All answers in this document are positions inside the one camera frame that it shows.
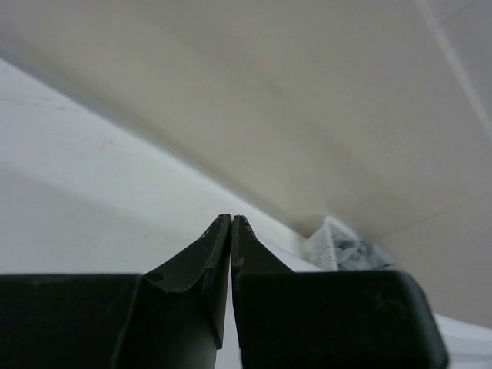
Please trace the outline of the white tank top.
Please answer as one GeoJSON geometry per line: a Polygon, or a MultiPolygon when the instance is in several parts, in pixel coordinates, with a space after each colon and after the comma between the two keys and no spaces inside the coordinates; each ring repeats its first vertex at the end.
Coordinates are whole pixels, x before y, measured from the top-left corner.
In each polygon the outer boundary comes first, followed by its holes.
{"type": "MultiPolygon", "coordinates": [[[[258,240],[290,269],[296,272],[318,272],[320,268],[259,235],[258,240]]],[[[435,320],[440,328],[450,353],[451,368],[490,368],[491,367],[491,329],[457,321],[436,314],[435,320]]],[[[232,304],[232,289],[228,286],[225,312],[224,343],[217,353],[216,368],[240,368],[241,355],[232,304]]]]}

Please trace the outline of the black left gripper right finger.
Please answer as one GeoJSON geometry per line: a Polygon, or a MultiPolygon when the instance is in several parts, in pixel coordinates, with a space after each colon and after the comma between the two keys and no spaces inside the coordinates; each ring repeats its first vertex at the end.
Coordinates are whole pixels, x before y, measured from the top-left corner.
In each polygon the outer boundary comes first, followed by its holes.
{"type": "Polygon", "coordinates": [[[234,316],[245,368],[446,368],[420,285],[403,271],[296,272],[231,229],[234,316]]]}

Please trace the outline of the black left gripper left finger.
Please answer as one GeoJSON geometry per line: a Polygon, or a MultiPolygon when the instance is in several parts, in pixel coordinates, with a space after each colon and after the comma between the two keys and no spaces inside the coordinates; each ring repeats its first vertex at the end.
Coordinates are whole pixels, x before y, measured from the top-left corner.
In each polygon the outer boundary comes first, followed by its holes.
{"type": "Polygon", "coordinates": [[[231,218],[145,274],[6,274],[3,368],[213,368],[231,218]]]}

